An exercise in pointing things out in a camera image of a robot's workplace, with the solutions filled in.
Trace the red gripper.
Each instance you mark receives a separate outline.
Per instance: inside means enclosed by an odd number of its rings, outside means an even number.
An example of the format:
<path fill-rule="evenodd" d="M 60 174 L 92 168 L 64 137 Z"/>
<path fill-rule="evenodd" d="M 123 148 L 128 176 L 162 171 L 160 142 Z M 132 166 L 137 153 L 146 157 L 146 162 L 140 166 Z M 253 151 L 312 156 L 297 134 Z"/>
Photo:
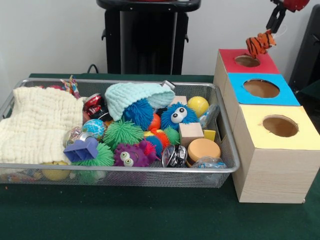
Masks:
<path fill-rule="evenodd" d="M 266 24 L 266 30 L 275 34 L 280 28 L 282 21 L 286 16 L 286 10 L 291 12 L 301 11 L 304 9 L 310 0 L 271 0 L 277 6 L 271 13 L 271 16 Z"/>

